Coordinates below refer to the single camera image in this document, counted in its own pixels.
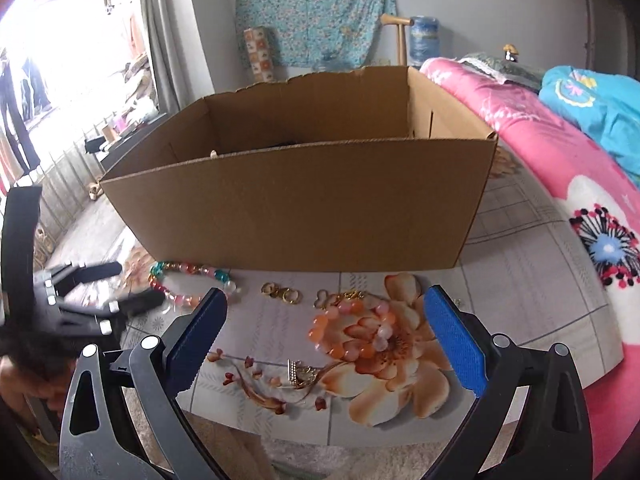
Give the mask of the left hand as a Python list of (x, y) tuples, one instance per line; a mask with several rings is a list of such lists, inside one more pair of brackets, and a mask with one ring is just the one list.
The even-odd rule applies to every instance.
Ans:
[(29, 370), (21, 370), (8, 356), (2, 356), (2, 400), (18, 419), (29, 427), (35, 426), (36, 419), (28, 406), (28, 398), (43, 400), (52, 413), (61, 416), (75, 367), (76, 362), (70, 361), (61, 375), (44, 380)]

